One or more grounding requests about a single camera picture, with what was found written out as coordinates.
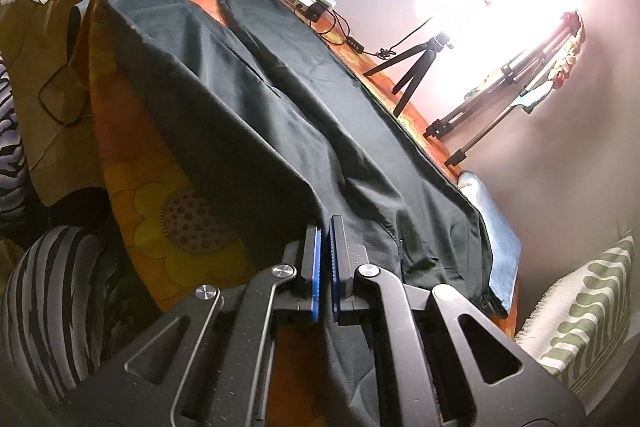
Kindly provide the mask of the dark green pants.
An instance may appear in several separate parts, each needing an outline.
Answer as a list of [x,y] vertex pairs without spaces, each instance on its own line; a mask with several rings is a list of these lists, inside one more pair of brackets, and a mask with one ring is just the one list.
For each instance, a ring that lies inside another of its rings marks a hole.
[[262,269],[341,216],[370,259],[484,312],[492,252],[478,210],[279,0],[101,0],[117,62],[160,141]]

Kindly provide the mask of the orange floral bedsheet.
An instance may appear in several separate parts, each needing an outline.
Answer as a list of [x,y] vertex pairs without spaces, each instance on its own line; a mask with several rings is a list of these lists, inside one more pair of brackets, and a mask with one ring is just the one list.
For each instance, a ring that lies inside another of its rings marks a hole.
[[[221,16],[217,0],[191,1],[211,17]],[[387,109],[388,83],[366,83],[362,61],[323,42]],[[168,310],[201,284],[244,284],[269,267],[258,269],[241,253],[241,239],[228,219],[207,202],[160,141],[160,132],[119,67],[101,0],[92,4],[86,43],[87,83],[106,191],[126,251],[157,306]],[[416,138],[410,126],[401,126],[457,186],[442,148]]]

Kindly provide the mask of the white green patterned pillow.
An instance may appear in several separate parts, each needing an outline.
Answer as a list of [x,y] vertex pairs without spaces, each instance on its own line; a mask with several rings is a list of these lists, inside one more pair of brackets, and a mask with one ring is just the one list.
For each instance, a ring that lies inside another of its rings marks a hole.
[[578,398],[622,345],[630,325],[634,236],[552,284],[515,343]]

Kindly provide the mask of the folded light blue cloth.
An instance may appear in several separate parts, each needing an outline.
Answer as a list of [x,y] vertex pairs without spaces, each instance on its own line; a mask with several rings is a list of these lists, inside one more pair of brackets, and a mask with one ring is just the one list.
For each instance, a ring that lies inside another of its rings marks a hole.
[[504,319],[512,309],[522,246],[509,222],[492,199],[483,181],[472,171],[463,171],[458,180],[461,193],[482,216],[492,251],[489,289],[495,314]]

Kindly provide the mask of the black white striped cushion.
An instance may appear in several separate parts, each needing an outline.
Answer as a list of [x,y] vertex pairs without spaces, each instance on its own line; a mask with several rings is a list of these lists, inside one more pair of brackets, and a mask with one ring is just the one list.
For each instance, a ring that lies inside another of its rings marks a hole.
[[1,346],[26,384],[58,402],[107,359],[119,254],[61,225],[30,246],[1,298]]

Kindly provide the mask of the white power strip with adapter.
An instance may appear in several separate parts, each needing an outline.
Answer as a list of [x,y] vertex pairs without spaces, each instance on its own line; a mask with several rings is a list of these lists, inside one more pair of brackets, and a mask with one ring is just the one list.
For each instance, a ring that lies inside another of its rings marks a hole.
[[294,11],[306,20],[317,23],[325,12],[336,7],[335,0],[293,0]]

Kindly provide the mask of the small black tripod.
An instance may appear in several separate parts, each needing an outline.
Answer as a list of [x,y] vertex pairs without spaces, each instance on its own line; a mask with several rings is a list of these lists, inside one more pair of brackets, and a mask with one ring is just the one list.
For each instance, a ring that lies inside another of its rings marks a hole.
[[396,103],[393,109],[393,115],[398,117],[408,105],[410,98],[416,89],[420,86],[425,74],[433,65],[436,60],[437,54],[445,47],[451,46],[450,38],[444,33],[440,32],[435,37],[424,43],[417,44],[401,54],[398,54],[392,58],[389,58],[384,63],[375,66],[364,73],[366,77],[371,77],[378,72],[382,72],[384,69],[388,69],[390,66],[399,64],[402,61],[408,60],[413,55],[419,54],[416,62],[405,72],[392,88],[393,94],[402,92],[400,100]]

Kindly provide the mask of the colourful cloth on tripod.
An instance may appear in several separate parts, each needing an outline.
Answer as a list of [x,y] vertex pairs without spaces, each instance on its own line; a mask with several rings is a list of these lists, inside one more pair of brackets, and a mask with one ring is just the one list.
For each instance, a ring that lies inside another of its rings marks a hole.
[[542,103],[553,90],[559,90],[570,77],[570,73],[578,62],[582,44],[585,42],[585,28],[580,25],[576,35],[570,36],[567,42],[552,58],[550,64],[527,85],[512,102],[512,107],[521,107],[530,114]]

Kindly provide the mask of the large silver black tripod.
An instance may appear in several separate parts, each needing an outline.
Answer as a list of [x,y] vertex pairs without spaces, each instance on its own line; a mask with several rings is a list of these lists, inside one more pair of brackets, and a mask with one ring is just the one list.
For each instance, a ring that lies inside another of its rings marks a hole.
[[447,167],[460,165],[468,156],[471,148],[483,140],[515,109],[521,109],[521,107],[512,107],[512,102],[542,71],[544,66],[551,63],[552,58],[559,52],[562,45],[567,42],[570,36],[576,35],[579,26],[583,24],[584,21],[578,11],[564,13],[544,40],[514,56],[495,74],[488,76],[478,87],[467,93],[459,106],[451,109],[446,116],[436,119],[428,125],[424,131],[427,138],[444,139],[482,110],[488,109],[499,101],[506,102],[502,111],[488,124],[485,124],[482,130],[449,155],[445,160]]

